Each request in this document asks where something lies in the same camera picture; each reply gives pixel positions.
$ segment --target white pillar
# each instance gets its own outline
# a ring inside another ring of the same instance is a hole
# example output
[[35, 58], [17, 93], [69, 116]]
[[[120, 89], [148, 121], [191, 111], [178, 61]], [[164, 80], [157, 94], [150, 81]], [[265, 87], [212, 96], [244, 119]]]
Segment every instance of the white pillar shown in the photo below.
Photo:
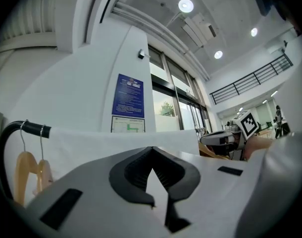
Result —
[[213, 110], [213, 102], [212, 99], [209, 96], [209, 93], [205, 87], [205, 81], [202, 78], [197, 78], [197, 84], [200, 88], [201, 94], [203, 96], [204, 102], [206, 104], [210, 124], [211, 124], [211, 130], [212, 132], [216, 132], [219, 130], [222, 130], [221, 121], [217, 115], [217, 113]]
[[271, 109], [270, 109], [270, 105], [269, 105], [268, 102], [266, 102], [266, 107], [268, 108], [268, 112], [270, 114], [271, 122], [273, 122], [274, 118], [273, 118], [273, 115], [272, 115], [272, 112], [271, 112]]

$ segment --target railing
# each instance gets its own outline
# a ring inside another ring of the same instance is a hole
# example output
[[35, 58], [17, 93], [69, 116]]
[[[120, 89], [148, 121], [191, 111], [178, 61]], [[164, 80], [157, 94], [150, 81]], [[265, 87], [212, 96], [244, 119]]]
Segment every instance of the railing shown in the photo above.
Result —
[[293, 66], [291, 60], [286, 56], [286, 54], [283, 54], [260, 69], [257, 69], [249, 75], [210, 93], [210, 95], [212, 96], [215, 104], [218, 104], [262, 84], [270, 78], [279, 75], [291, 66]]

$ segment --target notice board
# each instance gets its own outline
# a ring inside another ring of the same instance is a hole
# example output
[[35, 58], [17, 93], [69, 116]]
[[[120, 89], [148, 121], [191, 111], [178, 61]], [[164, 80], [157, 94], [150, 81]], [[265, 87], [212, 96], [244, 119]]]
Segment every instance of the notice board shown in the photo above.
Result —
[[126, 117], [145, 117], [142, 81], [119, 74], [112, 114]]

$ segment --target black handle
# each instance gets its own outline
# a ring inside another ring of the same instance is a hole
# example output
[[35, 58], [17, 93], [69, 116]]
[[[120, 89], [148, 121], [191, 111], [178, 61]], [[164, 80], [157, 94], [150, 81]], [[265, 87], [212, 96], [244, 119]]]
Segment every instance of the black handle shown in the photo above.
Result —
[[[13, 199], [13, 196], [11, 194], [11, 190], [8, 184], [7, 175], [6, 175], [6, 169], [4, 166], [4, 148], [6, 146], [6, 142], [11, 134], [13, 134], [15, 131], [20, 130], [20, 127], [22, 125], [23, 121], [14, 121], [10, 123], [1, 133], [0, 135], [0, 181], [2, 188], [4, 190], [4, 193], [6, 197]], [[32, 122], [25, 122], [22, 126], [22, 130], [26, 133], [33, 134], [36, 136], [40, 136], [40, 131], [42, 129], [43, 125], [32, 123]], [[50, 136], [50, 129], [49, 126], [44, 126], [42, 137], [49, 138]]]

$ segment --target glass window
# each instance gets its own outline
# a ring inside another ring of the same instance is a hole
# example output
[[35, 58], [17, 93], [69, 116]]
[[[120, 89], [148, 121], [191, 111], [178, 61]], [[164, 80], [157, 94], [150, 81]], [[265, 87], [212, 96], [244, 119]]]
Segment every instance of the glass window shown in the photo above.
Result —
[[199, 128], [200, 127], [200, 121], [199, 121], [198, 116], [196, 114], [195, 107], [191, 106], [191, 108], [192, 108], [192, 112], [193, 112], [193, 118], [194, 118], [195, 128]]
[[208, 133], [211, 133], [212, 132], [212, 130], [211, 130], [211, 127], [210, 127], [210, 124], [209, 124], [209, 119], [208, 119], [208, 112], [205, 110], [204, 111], [204, 122], [205, 122], [205, 127], [206, 127], [206, 129], [207, 129], [207, 131], [208, 131]]
[[203, 127], [204, 127], [204, 124], [203, 124], [202, 118], [201, 118], [201, 111], [200, 111], [200, 109], [198, 109], [198, 108], [195, 108], [195, 110], [196, 110], [196, 114], [197, 114], [197, 117], [198, 117], [199, 122], [200, 122], [200, 128], [203, 128]]
[[202, 103], [204, 103], [204, 101], [203, 101], [203, 99], [202, 99], [202, 96], [201, 96], [201, 91], [200, 91], [200, 89], [198, 88], [198, 85], [197, 85], [197, 82], [196, 82], [196, 80], [194, 79], [194, 78], [192, 78], [191, 76], [190, 76], [190, 78], [191, 78], [191, 88], [194, 90], [194, 94], [195, 94], [195, 97], [199, 100], [199, 101], [201, 101]]
[[154, 51], [153, 49], [149, 49], [150, 56], [150, 72], [154, 76], [162, 78], [165, 81], [168, 81], [165, 70], [162, 66], [162, 61], [160, 54]]
[[184, 129], [195, 129], [191, 106], [179, 102]]
[[194, 96], [194, 92], [189, 85], [184, 71], [169, 59], [167, 59], [167, 65], [169, 66], [170, 72], [172, 74], [174, 85]]
[[178, 118], [175, 116], [172, 97], [155, 90], [152, 93], [156, 131], [180, 130]]

